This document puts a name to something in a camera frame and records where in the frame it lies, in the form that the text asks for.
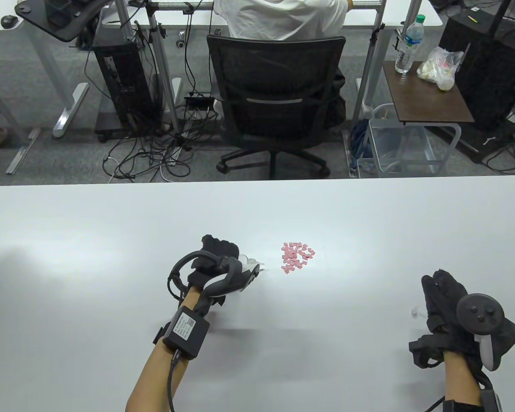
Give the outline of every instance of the computer mouse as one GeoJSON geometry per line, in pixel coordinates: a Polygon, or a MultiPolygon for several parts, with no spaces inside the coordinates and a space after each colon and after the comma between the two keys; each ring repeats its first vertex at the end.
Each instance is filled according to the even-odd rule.
{"type": "Polygon", "coordinates": [[[4,16],[2,17],[2,20],[0,20],[0,24],[4,29],[7,30],[14,27],[18,21],[19,19],[17,18],[17,16],[4,16]]]}

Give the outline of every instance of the black mesh chair back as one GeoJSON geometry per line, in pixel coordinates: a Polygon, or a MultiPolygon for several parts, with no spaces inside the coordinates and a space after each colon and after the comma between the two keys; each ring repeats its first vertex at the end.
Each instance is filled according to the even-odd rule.
{"type": "Polygon", "coordinates": [[[276,149],[271,143],[310,143],[305,147],[318,141],[344,44],[344,37],[290,42],[208,36],[224,139],[234,145],[254,141],[266,150],[276,149]]]}

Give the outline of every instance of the white shirt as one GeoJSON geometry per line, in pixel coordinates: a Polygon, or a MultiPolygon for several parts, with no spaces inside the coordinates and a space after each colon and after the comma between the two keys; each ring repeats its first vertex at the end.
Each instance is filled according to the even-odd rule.
{"type": "Polygon", "coordinates": [[[215,0],[231,37],[254,40],[312,40],[338,34],[347,0],[215,0]]]}

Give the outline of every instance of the label sticker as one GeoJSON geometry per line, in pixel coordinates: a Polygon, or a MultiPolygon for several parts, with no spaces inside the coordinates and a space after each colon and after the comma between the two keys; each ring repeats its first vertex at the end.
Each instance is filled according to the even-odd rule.
{"type": "Polygon", "coordinates": [[[191,331],[193,331],[195,321],[189,315],[182,313],[179,319],[177,320],[177,324],[173,328],[173,333],[181,336],[183,339],[187,340],[191,331]]]}

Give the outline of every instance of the pile of pink cubes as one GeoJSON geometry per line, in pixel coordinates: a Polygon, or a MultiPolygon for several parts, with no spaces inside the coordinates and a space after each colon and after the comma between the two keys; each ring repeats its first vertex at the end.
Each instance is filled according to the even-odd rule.
{"type": "Polygon", "coordinates": [[[301,269],[315,255],[313,249],[301,242],[285,242],[281,250],[284,253],[282,255],[282,262],[285,263],[285,266],[281,266],[281,269],[287,274],[295,271],[296,267],[301,269]]]}

